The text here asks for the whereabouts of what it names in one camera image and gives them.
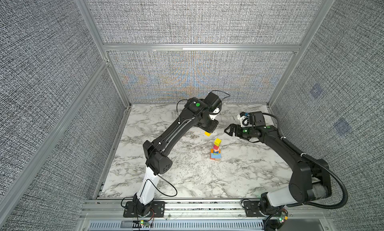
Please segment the aluminium mounting rail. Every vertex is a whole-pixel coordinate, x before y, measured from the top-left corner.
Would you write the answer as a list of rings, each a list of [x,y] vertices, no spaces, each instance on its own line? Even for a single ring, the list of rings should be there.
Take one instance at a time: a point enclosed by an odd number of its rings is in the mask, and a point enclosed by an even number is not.
[[[164,220],[176,219],[246,219],[240,199],[158,199],[165,202]],[[287,207],[289,219],[330,219],[330,212],[312,206]],[[118,199],[87,200],[80,220],[123,218]]]

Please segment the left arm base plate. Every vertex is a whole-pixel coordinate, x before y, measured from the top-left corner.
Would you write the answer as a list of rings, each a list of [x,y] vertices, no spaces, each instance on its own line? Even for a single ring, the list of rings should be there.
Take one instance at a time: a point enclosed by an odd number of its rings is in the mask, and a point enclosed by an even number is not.
[[[124,206],[124,218],[163,218],[166,203],[163,201],[152,201],[147,205],[140,202],[126,202]]]

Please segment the yellow wood cube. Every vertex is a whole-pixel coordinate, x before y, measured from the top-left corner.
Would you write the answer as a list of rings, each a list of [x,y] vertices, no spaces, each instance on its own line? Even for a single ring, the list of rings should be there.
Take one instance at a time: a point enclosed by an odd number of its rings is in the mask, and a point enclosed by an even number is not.
[[[221,144],[221,142],[222,142],[222,140],[219,139],[219,138],[217,138],[217,139],[214,141],[214,145],[219,147],[220,144]]]

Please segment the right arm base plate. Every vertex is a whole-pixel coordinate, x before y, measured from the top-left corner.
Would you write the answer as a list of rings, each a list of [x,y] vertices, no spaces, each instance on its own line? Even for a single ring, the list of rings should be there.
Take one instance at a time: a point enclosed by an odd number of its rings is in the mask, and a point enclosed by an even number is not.
[[[267,200],[241,200],[241,206],[247,217],[268,217],[270,215],[279,216],[285,212],[282,207],[274,207]]]

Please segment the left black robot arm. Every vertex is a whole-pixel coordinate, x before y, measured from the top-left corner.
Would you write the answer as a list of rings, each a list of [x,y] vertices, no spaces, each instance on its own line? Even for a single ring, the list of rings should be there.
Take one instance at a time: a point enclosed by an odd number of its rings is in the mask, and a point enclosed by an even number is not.
[[[173,147],[192,127],[213,133],[219,123],[216,116],[221,109],[222,101],[213,92],[204,99],[190,98],[178,118],[162,135],[152,142],[147,140],[143,144],[146,173],[139,191],[133,197],[134,209],[138,215],[144,217],[150,212],[161,175],[173,164],[168,157]]]

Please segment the light blue wood block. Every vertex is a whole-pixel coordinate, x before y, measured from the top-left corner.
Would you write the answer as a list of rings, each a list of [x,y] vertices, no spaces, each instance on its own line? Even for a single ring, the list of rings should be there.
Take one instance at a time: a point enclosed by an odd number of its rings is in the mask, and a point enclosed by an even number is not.
[[[221,158],[222,158],[222,155],[219,154],[219,153],[211,153],[210,158],[211,158],[211,159],[221,159]]]

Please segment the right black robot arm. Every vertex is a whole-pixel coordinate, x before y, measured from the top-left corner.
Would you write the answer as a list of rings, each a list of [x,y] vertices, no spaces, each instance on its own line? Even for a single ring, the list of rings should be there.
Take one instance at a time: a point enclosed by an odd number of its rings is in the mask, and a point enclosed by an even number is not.
[[[273,149],[292,170],[286,187],[261,194],[259,207],[262,214],[272,215],[280,206],[301,205],[331,196],[330,174],[284,143],[275,126],[241,127],[231,124],[225,133],[247,141],[258,139]]]

